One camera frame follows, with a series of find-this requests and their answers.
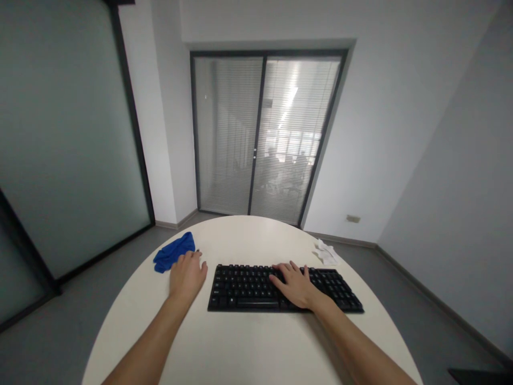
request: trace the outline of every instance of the white tissue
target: white tissue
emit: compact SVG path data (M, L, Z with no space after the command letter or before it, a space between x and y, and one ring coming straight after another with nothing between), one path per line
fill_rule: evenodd
M333 246L328 246L321 240L317 240L317 249L314 251L324 266L339 265L342 258L335 252Z

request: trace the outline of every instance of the wall outlet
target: wall outlet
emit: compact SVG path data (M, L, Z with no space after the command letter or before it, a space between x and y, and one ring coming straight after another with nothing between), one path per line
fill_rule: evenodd
M360 223L360 219L361 219L360 217L357 217L357 216L355 216L355 215L349 215L349 214L348 214L348 215L346 216L346 221L348 221L348 222L352 222L352 223Z

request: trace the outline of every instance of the forearm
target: forearm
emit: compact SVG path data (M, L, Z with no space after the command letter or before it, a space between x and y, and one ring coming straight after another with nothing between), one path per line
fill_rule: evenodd
M168 298L143 335L119 362L103 385L156 385L171 344L190 304Z
M323 296L313 306L312 311L333 338L342 360L357 384L415 384L329 297Z

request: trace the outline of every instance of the keyboard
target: keyboard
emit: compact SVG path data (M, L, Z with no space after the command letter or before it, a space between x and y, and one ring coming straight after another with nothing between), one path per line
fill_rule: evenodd
M310 281L345 313L363 313L362 303L334 269L308 268ZM270 266L218 265L208 301L208 311L308 312L291 303L269 280L269 274L285 282L282 272Z

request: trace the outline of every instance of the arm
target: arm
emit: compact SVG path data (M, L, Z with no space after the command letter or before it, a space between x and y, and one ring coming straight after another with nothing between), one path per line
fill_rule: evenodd
M311 282L308 268L303 275L296 264L279 264L286 284L277 277L269 278L294 305L310 309L333 338L340 357L347 365L353 380L359 385L415 385L383 350L372 342L340 310L333 300L320 292Z
M207 277L201 252L188 251L171 267L169 296L143 335L123 357L103 385L156 385L176 333Z

